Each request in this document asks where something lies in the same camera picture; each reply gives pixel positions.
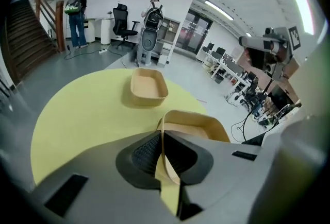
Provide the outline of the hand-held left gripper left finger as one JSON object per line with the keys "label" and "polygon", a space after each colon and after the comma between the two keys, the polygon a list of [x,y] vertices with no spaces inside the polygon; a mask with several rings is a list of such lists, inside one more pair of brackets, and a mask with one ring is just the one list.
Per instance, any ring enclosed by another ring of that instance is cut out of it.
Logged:
{"label": "hand-held left gripper left finger", "polygon": [[178,223],[155,178],[159,131],[91,147],[44,178],[33,196],[60,223]]}

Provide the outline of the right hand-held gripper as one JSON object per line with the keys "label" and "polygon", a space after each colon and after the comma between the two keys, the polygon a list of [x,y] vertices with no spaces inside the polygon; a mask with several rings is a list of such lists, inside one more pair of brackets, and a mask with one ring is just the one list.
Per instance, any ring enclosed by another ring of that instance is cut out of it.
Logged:
{"label": "right hand-held gripper", "polygon": [[285,67],[293,59],[293,52],[301,47],[296,26],[266,28],[263,36],[241,36],[238,42],[247,48],[248,62],[252,67],[279,82],[288,79]]}

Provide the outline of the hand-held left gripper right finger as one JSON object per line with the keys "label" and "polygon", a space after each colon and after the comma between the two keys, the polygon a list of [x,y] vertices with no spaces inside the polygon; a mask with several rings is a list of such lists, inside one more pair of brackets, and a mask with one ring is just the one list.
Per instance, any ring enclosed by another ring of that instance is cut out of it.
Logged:
{"label": "hand-held left gripper right finger", "polygon": [[165,131],[164,155],[170,176],[179,180],[176,215],[186,220],[205,211],[225,195],[256,160],[261,146],[204,139]]}

